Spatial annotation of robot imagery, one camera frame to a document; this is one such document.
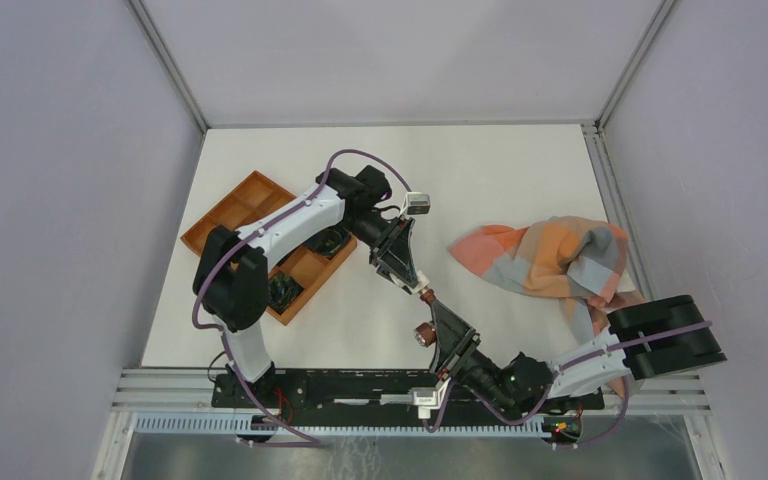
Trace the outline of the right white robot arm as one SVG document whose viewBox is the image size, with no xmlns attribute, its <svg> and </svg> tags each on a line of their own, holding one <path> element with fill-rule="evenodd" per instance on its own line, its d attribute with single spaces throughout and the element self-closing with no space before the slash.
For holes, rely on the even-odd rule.
<svg viewBox="0 0 768 480">
<path fill-rule="evenodd" d="M 711 322 L 689 295 L 615 310 L 606 328 L 566 354 L 539 361 L 520 353 L 505 367 L 480 351 L 480 335 L 467 321 L 433 295 L 425 302 L 431 319 L 416 328 L 415 336 L 434 349 L 429 371 L 437 383 L 411 394 L 422 421 L 443 412 L 456 386 L 486 402 L 503 423 L 515 425 L 615 379 L 646 380 L 727 359 Z"/>
</svg>

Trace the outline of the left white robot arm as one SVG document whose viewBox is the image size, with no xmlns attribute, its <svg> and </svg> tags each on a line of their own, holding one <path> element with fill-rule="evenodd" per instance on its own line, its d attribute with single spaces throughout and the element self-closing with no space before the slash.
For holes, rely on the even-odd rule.
<svg viewBox="0 0 768 480">
<path fill-rule="evenodd" d="M 413 261 L 413 214 L 430 208 L 427 195 L 410 192 L 398 216 L 386 219 L 379 203 L 391 194 L 385 174 L 368 165 L 350 176 L 323 172 L 303 196 L 236 230 L 219 225 L 207 237 L 193 280 L 196 311 L 215 320 L 233 372 L 236 392 L 253 407 L 267 404 L 275 384 L 273 361 L 259 324 L 269 304 L 269 274 L 278 262 L 328 227 L 339 226 L 370 249 L 378 275 L 409 294 L 429 284 Z"/>
</svg>

